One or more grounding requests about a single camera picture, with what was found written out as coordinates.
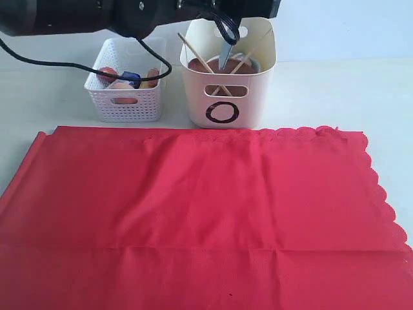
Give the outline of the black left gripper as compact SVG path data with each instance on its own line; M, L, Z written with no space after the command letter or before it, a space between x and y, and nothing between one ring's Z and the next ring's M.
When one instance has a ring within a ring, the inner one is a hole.
M176 1L178 10L195 12L198 17L212 17L212 12L232 19L277 16L281 0L222 0L222 1Z

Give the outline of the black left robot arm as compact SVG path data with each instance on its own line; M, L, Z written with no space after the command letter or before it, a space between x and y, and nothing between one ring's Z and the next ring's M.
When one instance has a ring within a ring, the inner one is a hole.
M235 45L244 18L275 18L279 6L275 0L1 0L1 31L36 36L110 30L144 39L157 26L206 19Z

